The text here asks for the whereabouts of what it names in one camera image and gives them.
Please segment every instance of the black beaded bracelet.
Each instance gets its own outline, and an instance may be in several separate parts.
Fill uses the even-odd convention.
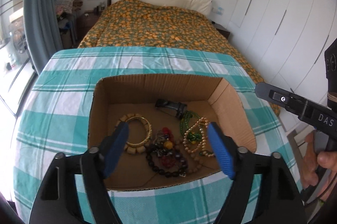
[[[186,170],[188,169],[187,160],[183,157],[183,155],[179,150],[174,150],[175,151],[174,156],[176,160],[178,160],[181,163],[181,166],[177,171],[169,172],[165,171],[164,169],[160,169],[158,166],[154,165],[151,153],[155,152],[156,149],[157,148],[154,144],[151,144],[146,149],[146,160],[148,161],[149,166],[152,168],[152,171],[159,173],[160,175],[164,175],[165,177],[178,177],[179,175],[180,176],[186,175]]]

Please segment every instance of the wooden nightstand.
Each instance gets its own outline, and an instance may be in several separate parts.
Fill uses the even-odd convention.
[[[77,35],[79,41],[81,41],[84,36],[89,32],[89,30],[95,25],[98,21],[101,13],[95,15],[93,12],[87,12],[88,16],[85,16],[86,13],[82,14],[77,18]]]
[[[218,30],[218,32],[223,35],[226,39],[229,38],[230,32],[226,30],[222,25],[217,24],[217,23],[212,23],[212,25]]]

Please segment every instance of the orange and green patterned blanket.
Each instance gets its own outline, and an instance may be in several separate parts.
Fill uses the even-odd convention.
[[[154,46],[226,54],[235,58],[255,83],[263,81],[204,15],[174,6],[155,6],[138,0],[110,5],[79,48],[101,46]],[[279,115],[279,107],[271,106]]]

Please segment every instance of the teal and white plaid tablecloth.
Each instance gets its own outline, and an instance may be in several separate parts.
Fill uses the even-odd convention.
[[[284,131],[255,84],[231,56],[171,48],[100,47],[60,51],[29,94],[17,135],[14,191],[19,216],[28,223],[40,182],[55,153],[83,153],[93,91],[100,78],[126,74],[195,74],[224,77],[238,92],[257,139],[257,153],[280,152],[299,189],[299,172]],[[243,220],[251,220],[260,176],[256,175]],[[93,222],[80,175],[76,177],[85,220]],[[231,180],[216,173],[183,185],[133,192],[109,191],[123,223],[212,223]]]

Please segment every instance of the screw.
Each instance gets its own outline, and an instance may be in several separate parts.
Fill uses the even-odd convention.
[[[241,147],[238,148],[238,151],[239,151],[239,153],[247,153],[248,149],[246,147],[241,146]]]
[[[273,157],[274,158],[281,158],[282,155],[279,152],[273,152]]]
[[[99,148],[96,146],[93,146],[89,149],[89,153],[97,153],[99,151]]]
[[[57,153],[54,158],[60,159],[64,157],[64,153]]]

